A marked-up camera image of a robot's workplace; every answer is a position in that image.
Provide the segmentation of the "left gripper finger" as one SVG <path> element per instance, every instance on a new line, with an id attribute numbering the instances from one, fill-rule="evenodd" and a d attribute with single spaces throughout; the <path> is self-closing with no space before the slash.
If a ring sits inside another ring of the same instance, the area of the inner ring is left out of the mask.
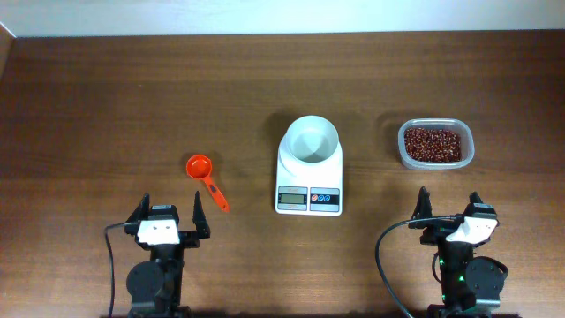
<path id="1" fill-rule="evenodd" d="M 207 223 L 199 192 L 196 192 L 194 195 L 192 222 L 195 225 L 197 235 L 200 239 L 210 238 L 211 230 Z"/>
<path id="2" fill-rule="evenodd" d="M 149 193 L 144 193 L 139 205 L 126 220 L 126 226 L 124 227 L 126 234 L 136 234 L 138 232 L 140 223 L 147 219 L 149 203 L 150 195 Z"/>

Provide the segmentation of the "orange measuring scoop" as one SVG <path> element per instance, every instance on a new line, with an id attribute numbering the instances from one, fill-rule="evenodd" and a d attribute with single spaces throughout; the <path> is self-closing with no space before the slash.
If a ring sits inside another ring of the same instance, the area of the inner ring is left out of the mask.
<path id="1" fill-rule="evenodd" d="M 185 166 L 186 174 L 202 181 L 219 209 L 225 213 L 230 212 L 230 206 L 218 185 L 211 178 L 213 171 L 212 161 L 205 155 L 191 156 Z"/>

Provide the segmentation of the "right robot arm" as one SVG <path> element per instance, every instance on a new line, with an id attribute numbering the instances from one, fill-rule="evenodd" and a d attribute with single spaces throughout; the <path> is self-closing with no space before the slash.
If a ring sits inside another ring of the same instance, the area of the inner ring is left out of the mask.
<path id="1" fill-rule="evenodd" d="M 433 275 L 441 284 L 442 303 L 429 306 L 426 315 L 490 317 L 501 305 L 500 293 L 509 274 L 503 263 L 475 254 L 500 224 L 494 207 L 474 192 L 463 213 L 440 218 L 433 215 L 430 193 L 422 187 L 411 221 L 411 229 L 423 231 L 420 243 L 438 248 Z"/>

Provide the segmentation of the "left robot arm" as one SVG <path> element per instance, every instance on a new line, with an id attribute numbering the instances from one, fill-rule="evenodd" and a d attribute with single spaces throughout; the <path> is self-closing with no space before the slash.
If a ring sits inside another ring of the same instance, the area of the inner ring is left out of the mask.
<path id="1" fill-rule="evenodd" d="M 192 315 L 189 307 L 181 305 L 185 250 L 198 248 L 200 241 L 211 234 L 198 193 L 194 195 L 192 223 L 193 230 L 179 230 L 177 208 L 152 206 L 147 193 L 128 217 L 124 232 L 150 253 L 149 260 L 135 265 L 126 278 L 126 288 L 132 297 L 130 317 Z"/>

